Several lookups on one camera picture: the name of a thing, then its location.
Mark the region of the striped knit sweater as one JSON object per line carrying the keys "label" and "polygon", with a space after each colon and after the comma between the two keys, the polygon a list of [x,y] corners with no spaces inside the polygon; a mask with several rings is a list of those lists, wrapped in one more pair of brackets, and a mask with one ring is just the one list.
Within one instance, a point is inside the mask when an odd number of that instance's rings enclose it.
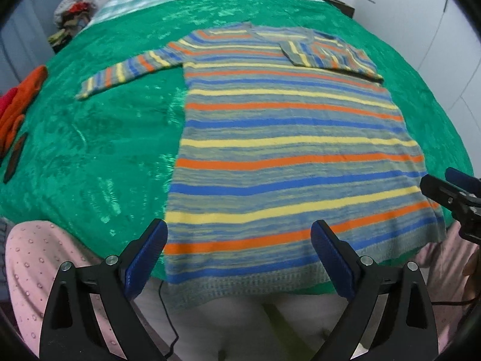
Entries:
{"label": "striped knit sweater", "polygon": [[326,282],[319,219],[377,262],[445,237],[421,194],[421,147],[364,51],[314,29],[233,23],[103,69],[78,98],[173,67],[187,86],[165,215],[174,309]]}

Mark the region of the pile of clothes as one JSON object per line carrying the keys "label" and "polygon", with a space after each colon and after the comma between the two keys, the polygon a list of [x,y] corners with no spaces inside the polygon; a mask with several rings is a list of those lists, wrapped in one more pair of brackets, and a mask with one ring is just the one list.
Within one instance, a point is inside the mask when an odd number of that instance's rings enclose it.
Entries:
{"label": "pile of clothes", "polygon": [[98,8],[95,0],[62,0],[60,2],[54,11],[54,24],[58,30],[47,39],[55,54],[84,30]]}

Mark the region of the pink pajama right leg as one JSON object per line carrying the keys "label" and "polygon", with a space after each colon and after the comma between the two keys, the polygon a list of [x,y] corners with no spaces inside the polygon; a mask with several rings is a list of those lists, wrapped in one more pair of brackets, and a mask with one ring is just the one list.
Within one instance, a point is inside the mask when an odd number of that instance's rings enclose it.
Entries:
{"label": "pink pajama right leg", "polygon": [[435,306],[434,319],[438,335],[439,350],[444,350],[457,331],[466,306],[457,306],[457,301],[469,301],[476,295],[468,290],[466,283],[477,264],[474,262],[479,246],[459,236],[461,224],[454,222],[445,240],[428,243],[415,256],[414,261],[429,274],[426,287],[431,301],[450,301],[450,306]]}

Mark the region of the pink pajama leg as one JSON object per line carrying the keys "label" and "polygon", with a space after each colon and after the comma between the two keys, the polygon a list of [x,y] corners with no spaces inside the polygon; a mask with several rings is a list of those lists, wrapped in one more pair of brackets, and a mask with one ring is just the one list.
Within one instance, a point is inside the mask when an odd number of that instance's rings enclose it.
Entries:
{"label": "pink pajama leg", "polygon": [[20,334],[38,355],[47,298],[63,262],[93,266],[100,258],[61,227],[48,221],[19,223],[6,242],[7,283]]}
{"label": "pink pajama leg", "polygon": [[435,306],[434,319],[438,335],[439,350],[444,350],[457,331],[466,306],[457,306],[457,301],[469,301],[476,295],[468,290],[466,283],[477,264],[474,262],[479,246],[459,236],[461,224],[454,222],[445,240],[428,243],[415,256],[414,261],[429,274],[426,287],[431,301],[450,301],[450,306]]}

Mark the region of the pink pajama left leg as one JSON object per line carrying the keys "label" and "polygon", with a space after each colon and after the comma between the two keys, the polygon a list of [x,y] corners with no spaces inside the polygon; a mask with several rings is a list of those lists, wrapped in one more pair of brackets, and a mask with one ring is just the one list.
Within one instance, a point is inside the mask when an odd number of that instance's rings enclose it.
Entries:
{"label": "pink pajama left leg", "polygon": [[61,227],[48,221],[19,223],[6,242],[7,283],[20,334],[38,355],[47,298],[63,262],[93,266],[100,258]]}

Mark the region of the green bed cover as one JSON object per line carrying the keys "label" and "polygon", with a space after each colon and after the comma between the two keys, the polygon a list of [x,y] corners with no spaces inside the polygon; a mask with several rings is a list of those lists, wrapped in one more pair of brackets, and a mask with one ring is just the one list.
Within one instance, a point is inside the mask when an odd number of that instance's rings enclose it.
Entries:
{"label": "green bed cover", "polygon": [[1,187],[1,212],[16,223],[57,223],[99,256],[122,250],[167,197],[185,125],[181,67],[78,98],[95,73],[166,46],[197,29],[251,23],[302,27],[366,53],[421,147],[426,173],[471,172],[466,148],[443,108],[401,55],[330,5],[309,0],[180,0],[96,24],[47,65],[27,111],[29,133],[16,174]]}

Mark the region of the white wardrobe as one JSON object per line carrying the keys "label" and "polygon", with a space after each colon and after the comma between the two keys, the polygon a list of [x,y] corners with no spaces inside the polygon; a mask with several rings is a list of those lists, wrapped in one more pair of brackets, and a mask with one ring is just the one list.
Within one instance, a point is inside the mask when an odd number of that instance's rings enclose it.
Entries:
{"label": "white wardrobe", "polygon": [[480,174],[480,40],[454,0],[355,0],[355,20],[421,75]]}

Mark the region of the black smartphone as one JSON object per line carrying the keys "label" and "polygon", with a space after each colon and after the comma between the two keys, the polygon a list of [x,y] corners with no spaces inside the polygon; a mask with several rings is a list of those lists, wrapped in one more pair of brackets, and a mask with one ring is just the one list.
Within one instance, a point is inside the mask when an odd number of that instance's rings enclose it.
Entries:
{"label": "black smartphone", "polygon": [[16,173],[18,164],[20,162],[20,157],[24,150],[24,145],[28,136],[29,136],[29,133],[25,132],[24,134],[22,134],[22,136],[20,136],[19,140],[15,144],[13,148],[13,152],[11,153],[10,161],[8,162],[8,165],[7,165],[6,172],[4,174],[4,178],[3,178],[4,184],[8,184],[12,179],[12,177],[14,176],[14,174]]}

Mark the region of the dark nightstand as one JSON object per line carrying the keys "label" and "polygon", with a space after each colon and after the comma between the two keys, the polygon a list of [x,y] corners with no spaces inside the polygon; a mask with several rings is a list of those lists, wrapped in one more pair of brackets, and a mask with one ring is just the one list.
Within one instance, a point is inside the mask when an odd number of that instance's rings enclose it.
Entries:
{"label": "dark nightstand", "polygon": [[340,0],[323,0],[324,2],[332,5],[333,7],[337,8],[341,11],[345,16],[349,18],[353,18],[355,14],[355,8],[352,6],[340,1]]}

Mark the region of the orange folded garment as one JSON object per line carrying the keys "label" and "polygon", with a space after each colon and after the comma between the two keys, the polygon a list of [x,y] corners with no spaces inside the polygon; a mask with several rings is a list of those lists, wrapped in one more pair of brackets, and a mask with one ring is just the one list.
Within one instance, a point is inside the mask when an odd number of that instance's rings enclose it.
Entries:
{"label": "orange folded garment", "polygon": [[1,117],[1,160],[7,155],[18,130],[24,122],[28,107],[40,92],[47,77],[47,67],[40,65],[16,86],[18,92]]}

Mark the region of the red folded garment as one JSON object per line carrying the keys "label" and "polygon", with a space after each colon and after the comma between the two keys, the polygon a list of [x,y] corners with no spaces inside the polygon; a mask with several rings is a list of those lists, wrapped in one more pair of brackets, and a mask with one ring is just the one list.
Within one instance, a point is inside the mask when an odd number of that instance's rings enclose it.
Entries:
{"label": "red folded garment", "polygon": [[0,98],[0,117],[3,116],[7,108],[11,105],[12,100],[18,92],[17,87],[10,88],[10,90]]}

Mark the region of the blue curtain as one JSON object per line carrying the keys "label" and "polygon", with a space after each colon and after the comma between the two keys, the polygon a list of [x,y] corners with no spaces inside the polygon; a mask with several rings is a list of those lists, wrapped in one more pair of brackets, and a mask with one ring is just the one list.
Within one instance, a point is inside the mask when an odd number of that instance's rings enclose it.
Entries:
{"label": "blue curtain", "polygon": [[1,24],[1,93],[55,55],[48,37],[57,31],[54,11],[61,1],[20,0]]}

